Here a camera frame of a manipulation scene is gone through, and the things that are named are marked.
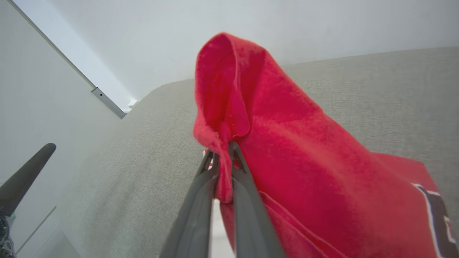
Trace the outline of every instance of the white wall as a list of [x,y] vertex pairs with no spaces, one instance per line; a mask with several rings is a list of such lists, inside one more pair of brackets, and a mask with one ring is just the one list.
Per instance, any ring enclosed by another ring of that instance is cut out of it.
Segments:
[[227,31],[280,64],[459,45],[458,0],[48,0],[135,94],[192,78]]
[[14,2],[53,44],[121,110],[129,112],[130,108],[127,105],[131,101],[141,99],[129,92],[118,81],[48,1],[14,0]]
[[57,204],[80,163],[121,122],[91,90],[8,2],[0,1],[0,182],[44,144],[57,145],[17,209],[16,250]]

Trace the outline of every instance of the red t-shirt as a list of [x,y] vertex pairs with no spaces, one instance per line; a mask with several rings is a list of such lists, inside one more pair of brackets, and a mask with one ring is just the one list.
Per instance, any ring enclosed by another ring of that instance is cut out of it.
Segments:
[[231,244],[233,140],[288,257],[459,257],[424,165],[368,151],[262,47],[213,37],[198,55],[195,94],[194,136],[220,155],[215,196]]

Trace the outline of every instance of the red fabric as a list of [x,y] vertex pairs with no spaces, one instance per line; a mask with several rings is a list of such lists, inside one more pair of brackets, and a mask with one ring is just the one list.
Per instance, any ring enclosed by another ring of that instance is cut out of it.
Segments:
[[220,155],[216,198],[234,240],[236,141],[288,257],[435,257],[420,162],[372,153],[262,47],[218,34],[196,64],[195,138]]

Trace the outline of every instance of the gray upholstery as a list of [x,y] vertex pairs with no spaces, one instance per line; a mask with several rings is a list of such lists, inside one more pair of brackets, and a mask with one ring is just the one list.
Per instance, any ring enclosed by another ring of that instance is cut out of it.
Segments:
[[[368,149],[424,162],[459,233],[459,47],[284,68]],[[152,91],[65,190],[57,210],[83,257],[158,254],[202,158],[193,90]]]

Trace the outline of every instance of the red cloth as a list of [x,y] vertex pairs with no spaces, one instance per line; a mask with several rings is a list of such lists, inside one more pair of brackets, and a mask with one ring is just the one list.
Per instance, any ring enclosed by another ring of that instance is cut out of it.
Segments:
[[216,35],[199,52],[195,94],[193,133],[220,155],[215,197],[231,244],[233,140],[288,257],[436,257],[422,190],[438,191],[424,165],[368,151],[265,49]]

